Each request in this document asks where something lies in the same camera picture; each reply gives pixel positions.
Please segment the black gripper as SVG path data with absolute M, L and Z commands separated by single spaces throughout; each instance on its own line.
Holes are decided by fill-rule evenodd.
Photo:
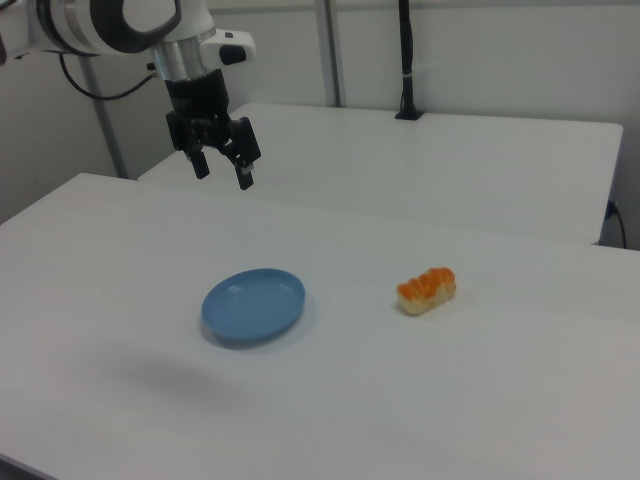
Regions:
M 166 115 L 175 151 L 190 161 L 197 179 L 209 175 L 203 145 L 220 147 L 233 164 L 241 190 L 253 184 L 252 170 L 261 151 L 251 122 L 228 114 L 229 95 L 221 69 L 196 79 L 165 81 L 172 110 Z

